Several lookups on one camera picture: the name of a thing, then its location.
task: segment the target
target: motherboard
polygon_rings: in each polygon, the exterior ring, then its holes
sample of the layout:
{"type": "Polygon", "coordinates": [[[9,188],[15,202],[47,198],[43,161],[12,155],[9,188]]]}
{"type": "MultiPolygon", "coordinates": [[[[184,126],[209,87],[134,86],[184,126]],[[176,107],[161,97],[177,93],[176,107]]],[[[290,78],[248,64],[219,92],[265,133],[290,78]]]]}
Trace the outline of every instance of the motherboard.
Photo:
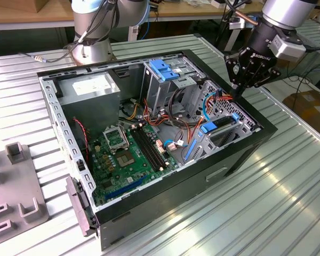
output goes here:
{"type": "Polygon", "coordinates": [[[178,168],[161,144],[148,124],[128,130],[114,127],[91,141],[95,203],[102,205],[178,168]]]}

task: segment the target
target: blue plastic clip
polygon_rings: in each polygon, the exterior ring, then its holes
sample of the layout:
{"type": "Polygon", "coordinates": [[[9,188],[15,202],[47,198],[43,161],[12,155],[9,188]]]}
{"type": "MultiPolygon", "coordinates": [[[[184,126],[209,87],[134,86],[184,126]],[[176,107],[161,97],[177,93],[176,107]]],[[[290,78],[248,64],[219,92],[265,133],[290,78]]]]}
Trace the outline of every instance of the blue plastic clip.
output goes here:
{"type": "Polygon", "coordinates": [[[201,130],[202,130],[205,134],[207,134],[208,132],[212,132],[213,130],[215,130],[215,129],[217,129],[217,128],[218,128],[218,127],[217,127],[214,123],[212,123],[212,122],[203,124],[203,125],[201,126],[201,130]]]}
{"type": "Polygon", "coordinates": [[[233,113],[232,117],[235,120],[235,122],[239,120],[239,115],[237,113],[233,113]]]}
{"type": "Polygon", "coordinates": [[[163,60],[150,60],[149,65],[157,73],[163,81],[169,81],[179,78],[179,75],[170,69],[163,60]]]}

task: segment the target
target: cardboard box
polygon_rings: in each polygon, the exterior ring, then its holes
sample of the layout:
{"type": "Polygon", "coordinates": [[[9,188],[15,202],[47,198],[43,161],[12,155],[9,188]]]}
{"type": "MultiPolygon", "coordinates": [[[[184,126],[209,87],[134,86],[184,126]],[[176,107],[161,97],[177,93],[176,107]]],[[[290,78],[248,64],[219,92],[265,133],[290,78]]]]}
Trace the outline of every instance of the cardboard box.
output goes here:
{"type": "MultiPolygon", "coordinates": [[[[283,100],[283,104],[292,109],[295,93],[283,100]]],[[[298,93],[294,112],[320,133],[320,93],[307,91],[298,93]]]]}
{"type": "Polygon", "coordinates": [[[49,0],[0,0],[0,6],[37,13],[49,0]]]}

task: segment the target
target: yellow wire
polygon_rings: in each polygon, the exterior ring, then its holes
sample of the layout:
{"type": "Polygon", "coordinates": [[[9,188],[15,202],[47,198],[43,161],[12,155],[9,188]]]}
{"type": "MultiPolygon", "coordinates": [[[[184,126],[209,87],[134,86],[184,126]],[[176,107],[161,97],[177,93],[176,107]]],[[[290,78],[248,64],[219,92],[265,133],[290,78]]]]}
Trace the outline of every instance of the yellow wire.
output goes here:
{"type": "Polygon", "coordinates": [[[130,117],[127,117],[127,118],[126,118],[127,120],[131,120],[131,119],[133,119],[133,118],[135,117],[135,115],[137,114],[138,105],[139,105],[139,104],[135,104],[134,112],[133,112],[133,114],[132,114],[130,117]]]}

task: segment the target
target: workbench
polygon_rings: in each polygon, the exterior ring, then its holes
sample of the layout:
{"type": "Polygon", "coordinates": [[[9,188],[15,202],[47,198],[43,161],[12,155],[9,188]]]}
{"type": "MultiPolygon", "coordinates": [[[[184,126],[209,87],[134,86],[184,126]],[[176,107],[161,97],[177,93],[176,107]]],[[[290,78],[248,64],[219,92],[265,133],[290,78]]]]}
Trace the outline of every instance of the workbench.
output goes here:
{"type": "MultiPolygon", "coordinates": [[[[191,49],[228,81],[222,54],[194,35],[113,44],[118,59],[191,49]]],[[[63,50],[42,52],[55,59],[63,50]]],[[[0,255],[101,255],[83,237],[65,189],[68,176],[36,72],[71,67],[0,57],[0,150],[29,146],[50,219],[0,244],[0,255]]],[[[264,89],[244,96],[277,128],[234,174],[136,233],[105,255],[320,255],[320,135],[264,89]]]]}
{"type": "MultiPolygon", "coordinates": [[[[246,5],[242,12],[259,13],[259,2],[246,5]]],[[[149,21],[178,21],[221,19],[224,9],[205,4],[193,7],[185,2],[160,3],[158,18],[150,12],[149,21]]],[[[29,13],[0,7],[0,30],[73,27],[74,16],[69,0],[50,0],[38,13],[29,13]]]]}

